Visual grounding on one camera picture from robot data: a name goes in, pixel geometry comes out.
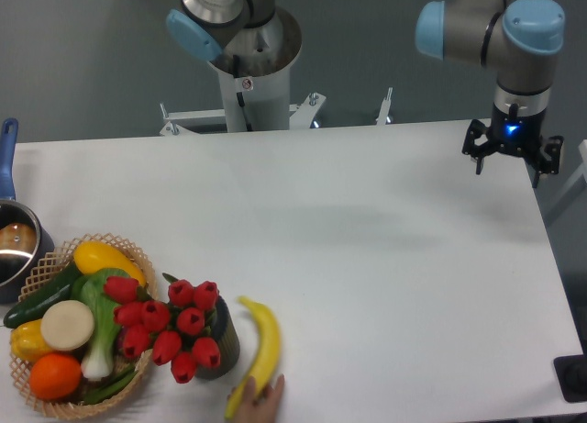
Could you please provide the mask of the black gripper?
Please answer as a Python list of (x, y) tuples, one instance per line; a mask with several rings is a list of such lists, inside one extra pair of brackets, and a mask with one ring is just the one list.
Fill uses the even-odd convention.
[(564, 138), (541, 136), (546, 110), (520, 116), (493, 106), (491, 125), (488, 127), (473, 119), (466, 131), (461, 152), (475, 162), (475, 173), (482, 173), (484, 159), (494, 153), (523, 157), (534, 170), (532, 187), (537, 188), (542, 175), (558, 174)]

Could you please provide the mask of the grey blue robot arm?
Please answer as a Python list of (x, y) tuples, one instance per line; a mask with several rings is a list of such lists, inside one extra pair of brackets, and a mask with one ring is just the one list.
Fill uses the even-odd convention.
[[(311, 125), (314, 106), (290, 107), (302, 32), (275, 0), (181, 0), (166, 27), (185, 52), (216, 71), (229, 131)], [(564, 12), (552, 0), (454, 0), (421, 10), (420, 53), (496, 71), (491, 121), (472, 121), (463, 142), (477, 165), (498, 152), (525, 160), (536, 176), (559, 171), (564, 139), (543, 137), (541, 127), (564, 28)]]

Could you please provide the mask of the person's hand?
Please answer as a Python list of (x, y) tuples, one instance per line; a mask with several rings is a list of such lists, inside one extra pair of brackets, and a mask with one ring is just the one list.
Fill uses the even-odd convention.
[(273, 423), (278, 417), (285, 388), (285, 376), (280, 374), (275, 384), (266, 384), (256, 394), (256, 379), (249, 377), (245, 383), (241, 402), (230, 422)]

